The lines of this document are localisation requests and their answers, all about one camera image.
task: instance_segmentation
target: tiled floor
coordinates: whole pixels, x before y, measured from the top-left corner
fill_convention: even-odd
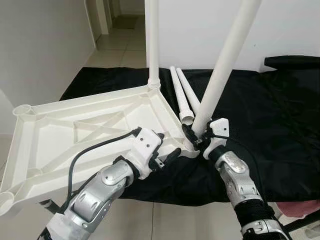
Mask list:
[[[144,18],[133,30],[115,29],[102,35],[87,67],[146,67]],[[10,137],[0,139],[0,179],[2,178]],[[66,196],[60,191],[53,199],[59,205]],[[39,204],[25,207],[16,217],[0,219],[0,239],[34,240],[51,218]],[[292,221],[282,217],[283,222]],[[304,230],[292,233],[294,240],[307,239]],[[90,240],[240,240],[240,225],[230,203],[211,203],[187,207],[162,203],[117,199],[91,235]]]
[[[140,16],[134,29],[113,29],[109,35],[101,35],[97,49],[86,63],[86,67],[98,68],[145,68],[146,29],[145,19]]]

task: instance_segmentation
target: white plastic pipe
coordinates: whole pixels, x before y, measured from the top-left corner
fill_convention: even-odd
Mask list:
[[[176,68],[174,66],[170,67],[172,82],[174,86],[174,91],[176,95],[176,100],[179,105],[179,118],[181,123],[186,125],[191,125],[194,122],[194,113],[190,110],[189,104],[187,102],[186,95],[182,89],[181,83],[179,81]]]
[[[185,92],[186,97],[189,100],[189,103],[191,104],[192,110],[195,115],[197,115],[199,106],[200,106],[200,101],[197,98],[194,90],[191,88],[186,76],[182,72],[180,68],[176,69],[176,73],[179,76],[180,83],[182,84],[183,90]]]
[[[212,117],[262,0],[242,0],[204,92],[192,130],[200,137]]]
[[[149,0],[148,50],[149,50],[149,79],[150,89],[160,88],[159,79],[159,0]]]

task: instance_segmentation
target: doormat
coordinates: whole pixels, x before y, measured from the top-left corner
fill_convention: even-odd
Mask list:
[[[137,16],[120,15],[114,19],[113,28],[115,29],[135,29]]]

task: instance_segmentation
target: black cloth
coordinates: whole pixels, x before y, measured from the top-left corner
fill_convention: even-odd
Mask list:
[[[233,70],[213,114],[229,119],[230,136],[254,154],[259,171],[245,149],[227,142],[248,164],[252,179],[268,201],[320,199],[320,70],[310,66],[299,69],[287,64],[265,73]],[[183,72],[201,100],[212,70]],[[159,77],[161,92],[178,116],[170,71],[161,68]],[[143,86],[147,81],[146,68],[84,67],[61,100]],[[229,201],[213,162],[201,155],[179,157],[162,171],[134,182],[121,197],[186,206]]]

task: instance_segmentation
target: pink towel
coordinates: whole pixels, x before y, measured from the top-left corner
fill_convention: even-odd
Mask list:
[[[287,217],[304,218],[320,209],[320,200],[277,202],[276,205]]]

